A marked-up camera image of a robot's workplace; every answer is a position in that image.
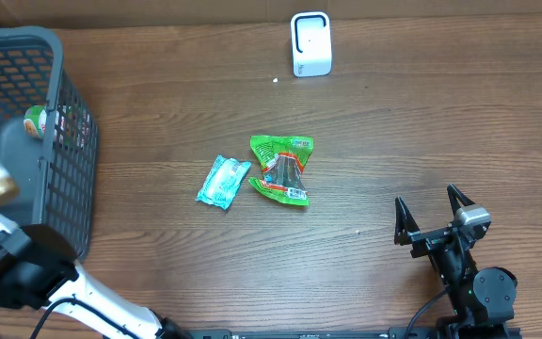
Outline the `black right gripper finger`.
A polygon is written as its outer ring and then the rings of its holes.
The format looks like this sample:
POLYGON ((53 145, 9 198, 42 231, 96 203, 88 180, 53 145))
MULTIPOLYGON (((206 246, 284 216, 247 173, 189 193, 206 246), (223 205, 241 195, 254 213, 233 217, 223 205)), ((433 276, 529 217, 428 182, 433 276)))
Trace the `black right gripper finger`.
POLYGON ((395 203, 395 238, 411 238, 420 232, 415 219, 410 214, 406 204, 401 197, 397 197, 395 203))
POLYGON ((454 216, 456 215, 457 211, 461 209, 462 207, 475 205, 475 202, 469 199, 454 184, 449 184, 447 186, 447 193, 448 193, 451 209, 454 216))

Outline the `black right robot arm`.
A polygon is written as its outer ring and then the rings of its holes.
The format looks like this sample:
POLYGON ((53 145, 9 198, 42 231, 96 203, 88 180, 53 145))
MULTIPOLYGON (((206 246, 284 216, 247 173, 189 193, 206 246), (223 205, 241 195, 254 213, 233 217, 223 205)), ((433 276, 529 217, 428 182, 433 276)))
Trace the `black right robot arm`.
POLYGON ((518 280, 509 270, 479 269, 470 252, 487 233, 491 216, 455 185, 447 186, 453 219, 442 229, 422 232, 401 197, 395 203, 394 243, 411 247, 413 258, 426 257, 438 273, 443 290, 428 300, 399 331, 397 338, 519 338, 507 322, 515 317, 518 280), (448 297, 454 314, 432 328, 416 323, 439 299, 448 297))

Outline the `green snack bag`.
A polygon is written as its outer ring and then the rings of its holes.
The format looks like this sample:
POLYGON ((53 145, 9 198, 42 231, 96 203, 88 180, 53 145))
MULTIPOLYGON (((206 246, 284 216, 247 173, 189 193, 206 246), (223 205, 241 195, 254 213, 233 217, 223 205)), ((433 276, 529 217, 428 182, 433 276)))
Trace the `green snack bag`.
POLYGON ((294 206, 308 206, 309 192, 301 176, 314 149, 314 139, 303 136, 257 135, 250 139, 262 177, 248 182, 266 198, 294 206))

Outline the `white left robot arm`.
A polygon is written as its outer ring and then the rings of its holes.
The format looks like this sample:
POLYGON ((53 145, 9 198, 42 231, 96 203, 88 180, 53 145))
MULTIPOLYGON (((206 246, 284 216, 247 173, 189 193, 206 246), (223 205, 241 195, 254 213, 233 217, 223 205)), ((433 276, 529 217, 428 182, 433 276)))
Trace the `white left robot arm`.
POLYGON ((89 275, 67 239, 44 224, 0 214, 0 308, 71 317, 105 338, 186 338, 167 317, 119 296, 89 275))

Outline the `teal wet wipes packet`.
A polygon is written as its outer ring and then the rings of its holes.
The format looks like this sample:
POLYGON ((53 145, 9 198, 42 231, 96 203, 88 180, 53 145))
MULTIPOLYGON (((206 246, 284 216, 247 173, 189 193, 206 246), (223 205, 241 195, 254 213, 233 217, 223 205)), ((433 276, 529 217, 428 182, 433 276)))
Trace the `teal wet wipes packet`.
POLYGON ((227 210, 250 167, 250 162, 240 162, 234 158, 218 155, 196 200, 227 210))

